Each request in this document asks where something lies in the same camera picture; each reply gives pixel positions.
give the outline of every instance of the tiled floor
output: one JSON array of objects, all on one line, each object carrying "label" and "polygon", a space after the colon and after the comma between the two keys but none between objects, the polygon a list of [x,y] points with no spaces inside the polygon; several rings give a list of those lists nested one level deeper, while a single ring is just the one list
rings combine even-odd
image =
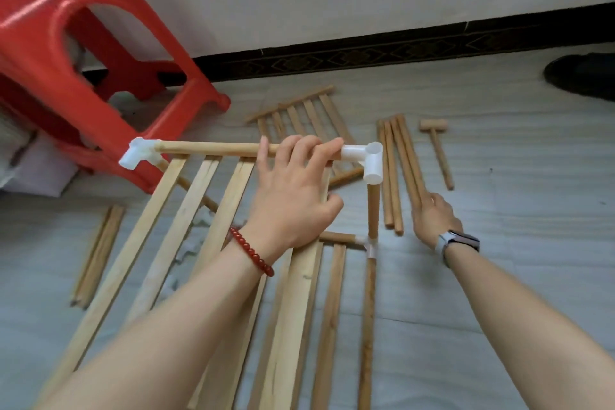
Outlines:
[{"label": "tiled floor", "polygon": [[[541,80],[544,65],[558,56],[613,49],[583,46],[221,83],[217,87],[233,100],[231,109],[215,116],[204,111],[186,138],[254,142],[257,129],[243,126],[242,118],[330,83],[338,88],[333,100],[358,142],[374,140],[376,119],[404,113],[428,188],[445,195],[466,231],[482,240],[485,255],[570,315],[613,354],[615,103],[568,94]],[[163,105],[155,101],[150,110],[135,109],[132,119],[146,123]],[[416,131],[418,119],[428,116],[450,122],[442,141],[456,182],[453,192],[444,187],[428,137]],[[303,121],[309,123],[305,115]],[[194,159],[187,174],[195,173],[196,166]],[[220,199],[233,167],[231,158],[220,165],[208,191],[211,197]],[[239,219],[245,217],[254,180]],[[410,205],[401,182],[406,235],[381,230],[380,237],[373,408],[525,408],[454,276],[411,235]],[[361,182],[339,191],[346,207],[334,230],[366,232],[364,192]],[[118,330],[182,197],[183,191],[174,191],[89,357]],[[71,338],[82,313],[68,308],[68,297],[103,207],[119,202],[128,208],[117,252],[146,199],[127,182],[103,175],[79,178],[59,200],[0,198],[1,408],[32,404]],[[193,260],[176,266],[173,274],[184,280]],[[309,407],[330,261],[327,248],[302,409]],[[357,404],[364,273],[364,254],[349,252],[332,409]],[[259,314],[237,399],[240,409],[249,398],[274,287],[275,282],[268,284]]]}]

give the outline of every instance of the wooden rack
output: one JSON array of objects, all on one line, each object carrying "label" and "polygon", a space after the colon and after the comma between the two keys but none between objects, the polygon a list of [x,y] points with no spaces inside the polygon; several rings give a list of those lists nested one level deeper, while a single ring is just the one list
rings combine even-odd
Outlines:
[{"label": "wooden rack", "polygon": [[[182,149],[181,146],[178,146],[177,152],[180,155],[174,157],[170,162],[143,213],[136,221],[132,233],[128,236],[124,247],[104,278],[55,371],[44,385],[37,406],[57,390],[80,366],[139,256],[165,202],[180,178],[180,172],[186,164],[188,154],[192,152],[189,148]],[[202,204],[202,197],[211,183],[221,158],[219,155],[206,155],[204,157],[196,177],[189,185],[188,192],[134,299],[125,326],[147,314],[156,303],[175,254],[196,211]],[[254,165],[254,157],[239,158],[217,208],[207,238],[199,251],[193,274],[219,255]],[[329,180],[330,169],[327,168],[323,174],[320,192],[323,201],[327,197]],[[378,234],[379,197],[380,185],[368,185],[369,237],[372,239]],[[334,243],[334,275],[330,280],[325,306],[325,317],[327,321],[330,320],[330,324],[334,324],[334,327],[322,330],[320,334],[318,365],[312,395],[315,403],[328,401],[344,256],[347,245],[352,246],[359,243],[354,235],[335,232],[324,232],[322,241],[314,240],[304,247],[295,248],[286,255],[285,260],[281,260],[283,266],[281,268],[276,267],[279,284],[253,385],[250,409],[290,410],[296,408],[308,349],[309,330],[323,243]],[[373,274],[375,259],[371,254],[369,256],[368,261],[373,262],[368,263],[370,273],[366,282],[370,292],[366,292],[365,300],[368,314],[364,320],[364,333],[367,335],[364,336],[363,341],[364,351],[362,352],[360,380],[360,394],[363,401],[366,398],[369,399],[371,393],[370,381],[369,379],[366,380],[366,373],[371,373],[371,350],[373,348],[373,288],[375,282]],[[219,343],[215,354],[209,361],[203,378],[189,403],[189,408],[199,410],[205,408],[232,409],[266,281],[267,276],[263,275],[233,323],[229,325],[228,333]]]},{"label": "wooden rack", "polygon": [[[342,119],[339,111],[337,110],[337,107],[335,107],[335,104],[329,97],[329,94],[332,93],[334,90],[335,87],[333,85],[321,87],[320,89],[310,91],[307,94],[297,96],[296,98],[288,102],[279,103],[275,107],[270,107],[269,109],[250,115],[250,117],[245,119],[245,122],[251,123],[256,121],[261,134],[268,137],[269,141],[271,142],[271,134],[269,133],[269,125],[267,124],[267,122],[272,121],[275,132],[279,140],[281,141],[288,136],[286,126],[284,125],[284,121],[282,118],[282,112],[286,111],[290,119],[290,123],[295,130],[295,133],[300,135],[307,135],[309,133],[301,122],[301,119],[299,118],[299,112],[297,111],[297,107],[300,107],[301,104],[303,104],[307,117],[309,118],[310,123],[314,128],[314,133],[316,134],[316,136],[318,136],[318,138],[320,138],[323,142],[329,141],[331,137],[327,134],[325,126],[323,125],[323,120],[319,116],[313,102],[320,101],[322,107],[325,109],[327,117],[333,124],[335,130],[344,139],[344,143],[356,144],[355,139],[350,134],[350,131],[348,130],[348,127]],[[331,189],[339,187],[358,178],[361,178],[362,176],[363,167],[359,164],[353,164],[353,168],[347,171],[344,170],[344,168],[339,163],[334,163],[333,177],[329,181],[329,188]]]}]

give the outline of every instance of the finger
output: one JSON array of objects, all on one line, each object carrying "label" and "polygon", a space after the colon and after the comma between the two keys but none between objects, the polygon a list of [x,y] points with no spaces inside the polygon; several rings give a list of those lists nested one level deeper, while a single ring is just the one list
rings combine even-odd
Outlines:
[{"label": "finger", "polygon": [[290,157],[290,163],[292,165],[303,167],[305,165],[305,162],[308,160],[309,154],[319,144],[322,144],[322,141],[317,136],[304,136],[295,145],[295,149],[293,149],[293,154]]},{"label": "finger", "polygon": [[258,178],[262,181],[269,173],[269,163],[267,156],[269,155],[269,140],[266,136],[261,136],[261,142],[258,145],[257,151],[257,171]]},{"label": "finger", "polygon": [[322,204],[323,211],[325,213],[325,220],[327,225],[323,227],[323,230],[327,228],[344,207],[344,200],[337,193],[331,193],[327,199],[327,202]]},{"label": "finger", "polygon": [[274,168],[284,168],[288,165],[290,155],[293,153],[293,148],[297,142],[301,139],[301,135],[292,135],[285,138],[275,153],[275,165]]},{"label": "finger", "polygon": [[439,193],[430,193],[431,199],[434,200],[434,205],[436,208],[444,208],[447,202],[442,198],[442,195]]},{"label": "finger", "polygon": [[343,145],[344,140],[342,138],[336,138],[315,147],[312,158],[309,160],[306,167],[311,176],[314,178],[320,178],[322,173],[325,171],[327,162],[331,160],[336,152],[339,152],[342,149]]}]

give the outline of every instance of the black baseboard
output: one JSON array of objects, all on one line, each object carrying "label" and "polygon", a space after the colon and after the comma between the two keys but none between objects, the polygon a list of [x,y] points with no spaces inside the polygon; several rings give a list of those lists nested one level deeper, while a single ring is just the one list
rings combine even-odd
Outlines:
[{"label": "black baseboard", "polygon": [[[615,2],[429,28],[196,57],[211,81],[425,62],[615,41]],[[84,75],[93,83],[106,70]],[[177,73],[159,73],[166,86]]]}]

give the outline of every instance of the right hand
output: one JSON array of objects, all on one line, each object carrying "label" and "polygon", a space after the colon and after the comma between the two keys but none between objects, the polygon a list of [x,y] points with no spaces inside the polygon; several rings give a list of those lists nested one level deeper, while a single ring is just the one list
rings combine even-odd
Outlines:
[{"label": "right hand", "polygon": [[431,200],[423,204],[421,209],[412,210],[414,233],[418,239],[432,250],[443,233],[454,230],[463,232],[461,221],[453,214],[453,207],[442,195],[430,193]]}]

